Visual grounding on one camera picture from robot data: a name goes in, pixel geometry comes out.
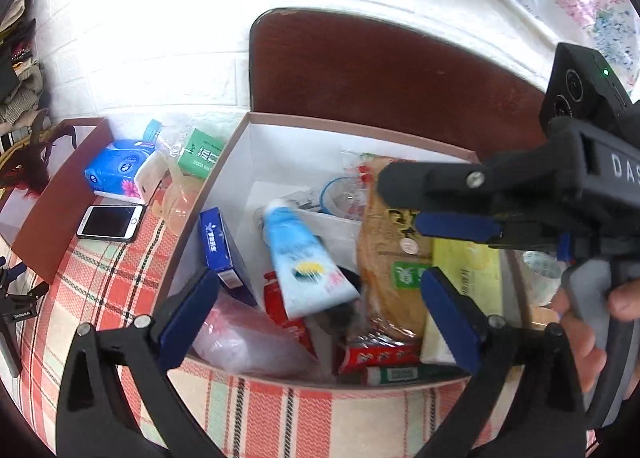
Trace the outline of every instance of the blue gripper pad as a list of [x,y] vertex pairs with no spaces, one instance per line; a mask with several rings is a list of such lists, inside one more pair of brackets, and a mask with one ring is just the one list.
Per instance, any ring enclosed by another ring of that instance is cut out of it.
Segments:
[[218,299],[220,282],[210,269],[196,272],[182,291],[167,298],[154,313],[150,337],[158,344],[158,364],[163,371],[182,364],[207,315]]
[[456,364],[464,371],[475,374],[481,366],[480,351],[484,336],[476,330],[474,323],[476,326],[484,323],[486,318],[482,311],[471,298],[460,294],[437,267],[422,273],[420,292]]
[[571,263],[574,259],[571,233],[561,233],[558,236],[558,247],[556,248],[556,259]]
[[420,213],[415,228],[423,236],[468,240],[485,244],[500,235],[502,228],[492,218],[458,213]]
[[17,279],[18,276],[25,273],[26,271],[27,271],[27,265],[25,265],[24,263],[18,263],[17,265],[15,265],[15,267],[7,269],[8,276],[6,281],[8,283],[11,283],[12,281],[15,281],[15,279]]

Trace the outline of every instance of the plaid tablecloth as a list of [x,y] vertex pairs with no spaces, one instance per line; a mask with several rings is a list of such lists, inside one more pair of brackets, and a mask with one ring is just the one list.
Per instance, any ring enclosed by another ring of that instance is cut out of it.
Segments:
[[[24,370],[0,376],[37,435],[55,450],[55,419],[63,366],[74,330],[89,321],[121,327],[149,313],[176,238],[147,212],[132,244],[74,240],[36,319],[18,324]],[[3,253],[17,262],[8,247]],[[39,282],[25,273],[18,289]],[[463,384],[394,391],[318,390],[213,371],[187,358],[169,377],[178,393],[227,456],[241,458],[411,457],[459,397]],[[146,437],[161,443],[129,371],[122,383]],[[503,398],[482,432],[492,438],[510,403]]]

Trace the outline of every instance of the blue tissue pack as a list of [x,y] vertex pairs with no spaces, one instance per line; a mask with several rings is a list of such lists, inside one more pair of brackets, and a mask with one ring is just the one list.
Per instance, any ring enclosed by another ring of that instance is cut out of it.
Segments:
[[98,196],[146,205],[166,169],[153,143],[121,139],[98,153],[84,176]]
[[200,236],[207,267],[218,273],[220,284],[231,297],[255,307],[246,266],[218,207],[200,213]]

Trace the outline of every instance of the yellow package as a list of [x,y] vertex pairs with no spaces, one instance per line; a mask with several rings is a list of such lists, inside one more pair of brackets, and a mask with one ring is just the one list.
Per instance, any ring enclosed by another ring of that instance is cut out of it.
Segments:
[[[498,249],[473,242],[434,239],[433,264],[440,268],[461,294],[473,299],[483,313],[502,315],[502,276]],[[456,362],[429,314],[420,361],[427,364]]]

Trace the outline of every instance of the camera lens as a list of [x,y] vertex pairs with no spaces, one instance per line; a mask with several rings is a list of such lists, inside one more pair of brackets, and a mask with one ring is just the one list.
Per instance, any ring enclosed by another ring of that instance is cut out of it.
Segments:
[[575,70],[571,68],[566,71],[566,89],[569,90],[569,95],[576,102],[580,102],[582,99],[582,81]]
[[569,106],[569,102],[564,95],[558,95],[556,97],[554,108],[556,109],[556,117],[558,117],[558,115],[569,115],[569,117],[571,117],[571,106]]

